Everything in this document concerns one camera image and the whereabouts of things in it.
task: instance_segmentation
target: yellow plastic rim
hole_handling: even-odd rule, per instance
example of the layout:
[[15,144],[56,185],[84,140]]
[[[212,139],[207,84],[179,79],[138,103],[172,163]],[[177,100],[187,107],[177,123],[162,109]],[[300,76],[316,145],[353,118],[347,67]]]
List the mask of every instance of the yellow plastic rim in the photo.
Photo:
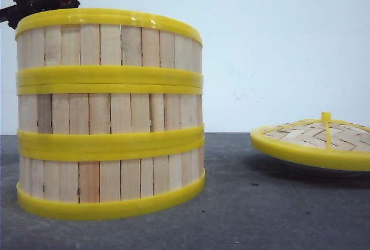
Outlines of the yellow plastic rim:
[[37,67],[17,72],[17,92],[201,94],[203,76],[178,69],[70,65]]
[[195,182],[180,189],[140,199],[106,203],[61,203],[33,198],[17,183],[18,204],[39,216],[66,220],[103,220],[125,218],[160,211],[181,204],[199,194],[204,188],[205,171]]
[[187,152],[204,144],[204,127],[153,133],[41,134],[18,130],[19,154],[53,161],[144,159]]
[[266,130],[268,128],[265,126],[252,130],[250,143],[257,150],[277,159],[326,169],[370,171],[370,152],[349,152],[294,145],[266,137],[264,133],[270,131],[270,129]]
[[190,37],[202,44],[199,32],[181,21],[150,13],[98,8],[61,9],[32,14],[18,23],[16,39],[30,29],[68,24],[118,24],[152,28]]

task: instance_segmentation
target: yellow plastic ring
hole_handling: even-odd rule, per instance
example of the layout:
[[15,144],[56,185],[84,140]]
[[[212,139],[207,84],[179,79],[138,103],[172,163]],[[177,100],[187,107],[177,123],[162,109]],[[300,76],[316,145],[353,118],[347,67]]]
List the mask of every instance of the yellow plastic ring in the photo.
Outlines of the yellow plastic ring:
[[187,152],[204,144],[204,127],[153,133],[41,134],[18,130],[19,154],[53,161],[144,159]]
[[205,171],[195,182],[180,189],[140,199],[105,203],[61,203],[33,198],[17,183],[18,204],[24,210],[43,217],[66,220],[103,220],[125,218],[160,211],[181,204],[204,188]]
[[30,29],[68,24],[118,24],[152,28],[184,35],[202,44],[199,32],[181,21],[150,13],[98,8],[60,9],[32,14],[18,23],[16,39]]
[[163,93],[201,94],[203,76],[168,68],[69,65],[22,69],[17,92],[54,93]]

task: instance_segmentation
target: white wall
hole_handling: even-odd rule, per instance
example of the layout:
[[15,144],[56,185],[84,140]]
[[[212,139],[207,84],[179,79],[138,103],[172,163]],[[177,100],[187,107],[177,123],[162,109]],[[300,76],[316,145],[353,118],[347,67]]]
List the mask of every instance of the white wall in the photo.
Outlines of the white wall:
[[[370,0],[81,2],[162,14],[198,29],[208,132],[250,131],[321,111],[370,126]],[[13,134],[15,43],[1,27],[1,133]]]

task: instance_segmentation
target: bamboo steamer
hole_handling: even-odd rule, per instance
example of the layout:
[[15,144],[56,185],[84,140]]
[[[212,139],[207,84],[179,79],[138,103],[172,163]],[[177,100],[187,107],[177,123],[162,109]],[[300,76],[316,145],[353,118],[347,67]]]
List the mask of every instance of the bamboo steamer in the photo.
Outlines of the bamboo steamer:
[[306,119],[251,132],[251,145],[294,171],[353,177],[370,171],[370,128],[332,120]]
[[20,21],[18,202],[61,219],[171,207],[204,185],[201,38],[110,9]]

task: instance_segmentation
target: wooden slat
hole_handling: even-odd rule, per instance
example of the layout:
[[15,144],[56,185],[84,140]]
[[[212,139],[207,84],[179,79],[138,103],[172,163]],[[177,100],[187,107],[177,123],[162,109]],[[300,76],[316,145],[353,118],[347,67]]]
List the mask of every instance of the wooden slat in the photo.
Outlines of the wooden slat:
[[304,130],[292,130],[289,134],[285,136],[285,138],[295,138],[304,132]]
[[[42,67],[45,65],[45,29],[32,30],[31,58],[29,67]],[[51,98],[50,95],[37,95],[38,133],[51,133]],[[44,198],[44,161],[32,160],[32,196]]]
[[287,136],[288,133],[280,132],[280,131],[271,131],[270,133],[266,133],[265,135],[271,137],[276,140],[280,140],[283,137]]
[[[26,31],[18,36],[17,39],[17,62],[18,69],[23,69],[27,66],[26,58],[27,53],[30,53],[30,50],[27,48],[27,40],[30,39],[30,32]],[[35,106],[28,106],[28,103],[32,102],[29,99],[35,99],[35,95],[19,95],[18,96],[18,127],[21,130],[35,129],[37,131],[37,101]],[[20,156],[19,159],[19,181],[20,185],[24,191],[28,194],[31,194],[32,190],[32,178],[31,178],[31,159],[27,157]]]
[[288,138],[284,137],[280,141],[295,144],[295,145],[307,146],[307,147],[311,147],[311,148],[314,147],[314,145],[312,145],[311,143],[307,143],[305,141],[297,140],[297,139],[289,138],[289,137]]
[[[181,35],[175,35],[175,68],[192,71],[193,66],[193,41]],[[180,125],[181,129],[192,126],[193,95],[180,95]],[[192,174],[193,153],[188,151],[182,153],[182,183],[188,185],[193,181]]]
[[[50,26],[45,28],[45,66],[56,66],[61,63],[61,27]],[[59,104],[60,95],[38,95],[39,108],[39,132],[53,133],[51,121],[59,121],[61,110],[55,109],[55,104]],[[44,161],[44,186],[45,199],[59,201],[60,188],[60,162]]]
[[[194,71],[202,74],[202,45],[193,40],[194,46]],[[196,96],[197,105],[197,125],[203,125],[203,106],[202,95]],[[198,175],[197,178],[203,175],[204,170],[204,147],[198,149]]]
[[[121,26],[120,25],[100,25],[100,49],[101,49],[101,64],[102,65],[121,65]],[[124,106],[117,105],[117,99],[122,98],[122,95],[112,98],[110,95],[110,110],[112,108],[114,120],[112,120],[112,133],[116,131],[120,125],[114,126],[117,123],[117,116],[120,117],[117,108],[124,109]],[[100,202],[118,201],[120,199],[121,189],[121,162],[120,161],[105,161],[100,162]]]
[[[122,59],[125,65],[142,65],[141,51],[141,30],[138,27],[122,26]],[[139,95],[131,95],[130,113],[132,112],[132,103],[137,105]],[[138,126],[135,123],[137,115],[131,118],[132,131],[137,131]],[[140,198],[140,160],[121,161],[121,199]]]
[[131,132],[131,99],[130,94],[110,95],[111,132]]
[[[160,59],[162,68],[175,68],[175,34],[160,31]],[[164,95],[165,130],[180,129],[180,95]],[[182,187],[181,153],[169,155],[169,190]]]
[[[160,67],[159,31],[142,29],[143,67]],[[164,131],[164,95],[150,96],[151,131]],[[153,157],[153,194],[169,191],[168,156]]]
[[[149,95],[133,94],[131,97],[131,126],[135,133],[150,131]],[[153,159],[140,160],[140,197],[153,194]]]
[[367,133],[366,130],[363,130],[363,129],[358,128],[358,127],[350,126],[348,124],[344,124],[344,125],[341,124],[340,126],[341,127],[344,127],[344,128],[348,128],[349,130],[354,130],[354,131],[356,131],[358,133]]
[[[99,25],[98,24],[83,24],[81,25],[80,34],[80,63],[81,65],[99,65],[100,64],[100,40],[99,40]],[[84,122],[89,121],[89,111],[98,109],[98,104],[106,102],[104,95],[79,95],[82,104],[79,120]],[[92,131],[90,133],[99,132],[100,127],[96,126],[98,122],[94,118],[94,123],[90,124]],[[84,134],[89,133],[89,128],[84,129]],[[99,202],[99,162],[80,162],[79,163],[79,190],[81,203],[96,203]]]
[[[79,65],[80,27],[78,25],[64,26],[62,28],[61,39],[61,65]],[[53,95],[53,133],[55,134],[69,134],[69,100],[69,94]],[[75,106],[73,101],[76,100],[78,100],[78,98],[73,98],[72,96],[72,107]],[[78,114],[76,112],[72,112],[72,114],[73,113],[75,114],[75,119],[72,124],[75,124],[78,120]],[[60,162],[59,169],[60,201],[72,203],[78,202],[78,163]]]
[[362,133],[357,136],[358,140],[370,146],[370,133]]
[[324,123],[312,123],[312,124],[306,124],[305,125],[306,127],[311,127],[311,128],[320,128],[322,130],[325,130],[325,124]]
[[88,97],[87,94],[69,95],[69,133],[88,134]]

